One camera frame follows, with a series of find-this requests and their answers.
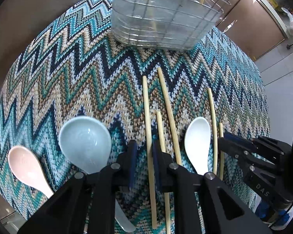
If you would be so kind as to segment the light blue ceramic spoon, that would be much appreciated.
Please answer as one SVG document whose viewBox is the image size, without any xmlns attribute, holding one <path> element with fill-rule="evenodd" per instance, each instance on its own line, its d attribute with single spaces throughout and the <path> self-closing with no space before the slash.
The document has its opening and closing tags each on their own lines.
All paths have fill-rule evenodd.
<svg viewBox="0 0 293 234">
<path fill-rule="evenodd" d="M 59 146 L 63 155 L 85 174 L 93 174 L 107 166 L 112 150 L 112 139 L 108 129 L 99 120 L 78 116 L 67 121 L 60 129 Z M 135 140 L 130 140 L 128 191 L 133 186 L 134 169 L 138 146 Z M 134 232 L 136 227 L 129 221 L 121 206 L 115 200 L 115 220 L 125 232 Z"/>
</svg>

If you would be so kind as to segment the yellow oil jug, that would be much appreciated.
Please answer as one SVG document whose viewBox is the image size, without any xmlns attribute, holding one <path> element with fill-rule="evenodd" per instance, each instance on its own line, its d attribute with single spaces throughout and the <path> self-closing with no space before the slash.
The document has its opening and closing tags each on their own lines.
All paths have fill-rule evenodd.
<svg viewBox="0 0 293 234">
<path fill-rule="evenodd" d="M 274 8 L 276 9 L 278 7 L 278 3 L 276 0 L 267 0 L 267 2 Z"/>
</svg>

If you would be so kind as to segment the pink ceramic spoon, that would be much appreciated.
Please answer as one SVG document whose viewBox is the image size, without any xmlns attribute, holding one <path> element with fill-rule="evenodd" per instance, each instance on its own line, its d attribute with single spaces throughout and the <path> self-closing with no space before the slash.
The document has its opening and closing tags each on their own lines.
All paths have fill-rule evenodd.
<svg viewBox="0 0 293 234">
<path fill-rule="evenodd" d="M 13 175 L 32 188 L 41 191 L 48 199 L 54 194 L 34 153 L 24 146 L 14 146 L 8 153 L 8 164 Z"/>
</svg>

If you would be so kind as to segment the white ceramic spoon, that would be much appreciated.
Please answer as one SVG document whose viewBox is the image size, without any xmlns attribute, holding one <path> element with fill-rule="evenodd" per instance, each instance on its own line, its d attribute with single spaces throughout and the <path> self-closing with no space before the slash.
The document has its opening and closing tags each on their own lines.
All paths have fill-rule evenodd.
<svg viewBox="0 0 293 234">
<path fill-rule="evenodd" d="M 195 118 L 188 126 L 184 139 L 186 154 L 199 175 L 208 172 L 208 152 L 210 149 L 211 129 L 204 117 Z"/>
</svg>

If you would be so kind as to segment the zigzag patterned cloth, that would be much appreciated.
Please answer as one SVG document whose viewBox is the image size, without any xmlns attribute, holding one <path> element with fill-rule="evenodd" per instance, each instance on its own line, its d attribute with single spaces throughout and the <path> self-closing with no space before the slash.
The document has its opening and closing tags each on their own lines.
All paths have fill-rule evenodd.
<svg viewBox="0 0 293 234">
<path fill-rule="evenodd" d="M 163 195 L 157 193 L 152 228 L 142 78 L 147 78 L 152 135 L 160 111 L 166 151 L 174 153 L 158 71 L 169 92 L 180 141 L 191 121 L 216 120 L 233 134 L 269 136 L 265 87 L 254 62 L 224 33 L 212 28 L 190 51 L 137 49 L 111 34 L 112 0 L 81 0 L 50 23 L 18 56 L 0 93 L 0 194 L 25 219 L 46 201 L 19 182 L 8 165 L 16 145 L 31 150 L 57 191 L 77 168 L 62 154 L 60 129 L 76 116 L 94 117 L 109 130 L 114 162 L 127 143 L 138 143 L 135 183 L 116 198 L 136 233 L 165 233 Z"/>
</svg>

